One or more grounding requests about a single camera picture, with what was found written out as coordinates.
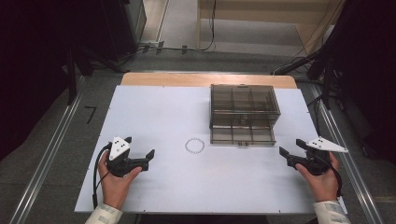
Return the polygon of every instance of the finger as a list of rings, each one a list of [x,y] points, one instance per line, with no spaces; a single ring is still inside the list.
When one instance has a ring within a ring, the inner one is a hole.
[[[334,169],[336,171],[338,171],[338,167],[340,165],[340,163],[338,162],[338,160],[334,157],[334,155],[330,152],[330,161],[332,162],[332,167],[334,167]]]
[[[107,155],[108,155],[108,150],[106,150],[103,153],[102,158],[99,160],[98,170],[99,170],[99,175],[101,177],[108,173],[108,169],[106,166]]]
[[[300,172],[300,174],[306,179],[310,179],[311,178],[311,174],[309,173],[309,171],[300,163],[296,164],[296,169],[298,170],[298,172]]]
[[[135,167],[127,176],[128,181],[132,182],[142,172],[142,167]]]

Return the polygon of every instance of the transparent drawer organizer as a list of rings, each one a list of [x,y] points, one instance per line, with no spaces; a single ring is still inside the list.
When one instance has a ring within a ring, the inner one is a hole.
[[[273,146],[279,116],[272,86],[211,85],[211,144]]]

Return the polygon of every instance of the table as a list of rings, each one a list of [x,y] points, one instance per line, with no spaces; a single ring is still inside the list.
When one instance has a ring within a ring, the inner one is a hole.
[[[276,145],[211,146],[208,86],[212,83],[274,85],[282,114],[274,127]],[[132,136],[130,158],[141,158],[156,149],[148,172],[140,174],[131,186],[123,206],[125,212],[314,213],[315,200],[305,180],[278,154],[281,145],[292,154],[304,156],[304,151],[295,146],[295,138],[308,141],[317,137],[304,98],[292,77],[126,74],[114,93],[78,197],[77,212],[92,210],[94,159],[114,135]],[[192,138],[201,139],[205,150],[199,154],[186,150]]]
[[[216,20],[273,21],[295,23],[307,54],[335,24],[345,0],[217,0]],[[214,0],[198,0],[197,48],[200,46],[201,19],[212,17]]]

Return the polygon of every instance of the shirt cuff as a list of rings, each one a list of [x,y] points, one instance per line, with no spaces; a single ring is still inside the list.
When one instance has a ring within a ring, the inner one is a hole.
[[[325,201],[314,203],[315,213],[319,224],[340,224],[349,223],[347,215],[337,201]]]
[[[90,218],[88,218],[86,224],[93,223],[108,223],[108,224],[116,224],[119,222],[122,216],[122,212],[117,208],[113,208],[107,204],[100,204],[96,207],[96,209],[91,214]]]

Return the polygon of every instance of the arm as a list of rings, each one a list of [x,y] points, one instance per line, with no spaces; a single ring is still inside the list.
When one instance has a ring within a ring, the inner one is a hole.
[[[334,169],[338,170],[338,160],[332,153],[330,153],[330,159]],[[296,168],[308,182],[315,200],[317,201],[314,203],[314,208],[318,216],[318,223],[350,223],[344,210],[337,201],[338,183],[332,170],[329,169],[323,175],[311,175],[301,164],[296,164]]]
[[[99,176],[102,179],[103,204],[100,204],[91,214],[86,223],[117,223],[122,215],[121,208],[128,196],[129,187],[142,171],[141,167],[134,168],[123,178],[112,175],[106,166],[108,151],[99,161]]]

